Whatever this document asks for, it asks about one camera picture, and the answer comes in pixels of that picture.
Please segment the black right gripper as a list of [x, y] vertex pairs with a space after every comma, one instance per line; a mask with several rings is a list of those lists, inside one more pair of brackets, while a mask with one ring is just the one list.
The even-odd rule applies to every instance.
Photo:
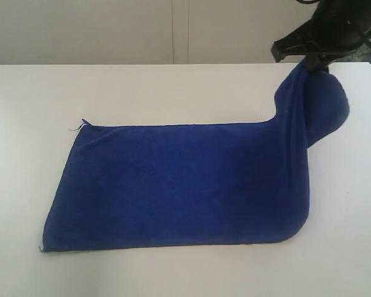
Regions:
[[275, 61], [305, 56], [309, 72], [329, 73], [328, 65], [355, 53], [371, 41], [371, 1], [320, 1], [310, 28], [298, 28], [276, 40]]

